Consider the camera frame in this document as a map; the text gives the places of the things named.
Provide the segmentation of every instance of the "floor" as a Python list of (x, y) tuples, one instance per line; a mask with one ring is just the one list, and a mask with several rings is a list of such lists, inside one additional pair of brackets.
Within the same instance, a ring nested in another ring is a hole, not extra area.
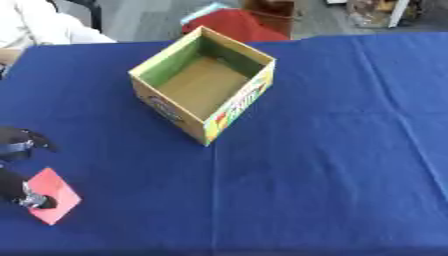
[[(61, 11), (89, 23), (83, 7), (56, 0)], [(104, 11), (104, 32), (119, 41), (161, 41), (180, 36), (179, 20), (213, 0), (98, 0)], [(304, 14), (294, 24), (292, 37), (302, 39), (316, 35), (370, 34), (414, 31), (448, 31), (448, 7), (431, 7), (418, 24), (393, 30), (360, 29), (350, 23), (343, 5), (328, 6), (324, 0), (295, 0)], [(239, 7), (239, 0), (219, 0)]]

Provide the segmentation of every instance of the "sleeve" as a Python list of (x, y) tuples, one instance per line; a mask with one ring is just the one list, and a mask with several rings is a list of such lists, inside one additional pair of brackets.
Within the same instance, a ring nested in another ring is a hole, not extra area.
[(45, 0), (15, 0), (17, 11), (37, 44), (70, 44), (67, 28)]

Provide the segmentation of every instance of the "open box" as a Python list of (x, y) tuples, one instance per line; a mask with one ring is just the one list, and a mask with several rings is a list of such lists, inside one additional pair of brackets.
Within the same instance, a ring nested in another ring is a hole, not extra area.
[(129, 72), (137, 96), (204, 145), (272, 84), (275, 59), (200, 27)]

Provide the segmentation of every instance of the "table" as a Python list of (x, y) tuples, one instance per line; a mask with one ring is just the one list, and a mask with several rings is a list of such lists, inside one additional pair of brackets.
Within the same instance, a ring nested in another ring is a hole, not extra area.
[(274, 86), (208, 148), (132, 91), (167, 45), (35, 47), (1, 82), (0, 125), (61, 148), (11, 168), (84, 199), (54, 227), (1, 204), (2, 253), (447, 253), (448, 34), (254, 44)]

